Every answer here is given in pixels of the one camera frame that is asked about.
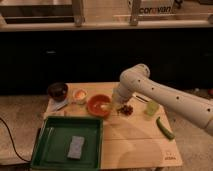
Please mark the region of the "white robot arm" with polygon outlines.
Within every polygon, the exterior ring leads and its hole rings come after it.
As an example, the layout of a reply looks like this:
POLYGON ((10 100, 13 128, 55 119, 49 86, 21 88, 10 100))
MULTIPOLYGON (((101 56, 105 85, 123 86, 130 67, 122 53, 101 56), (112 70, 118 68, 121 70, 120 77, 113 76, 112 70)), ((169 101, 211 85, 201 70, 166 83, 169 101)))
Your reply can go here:
POLYGON ((143 94, 213 136, 213 101, 159 84, 149 76, 150 70, 145 64, 124 70, 113 89, 113 102, 124 104, 134 93, 143 94))

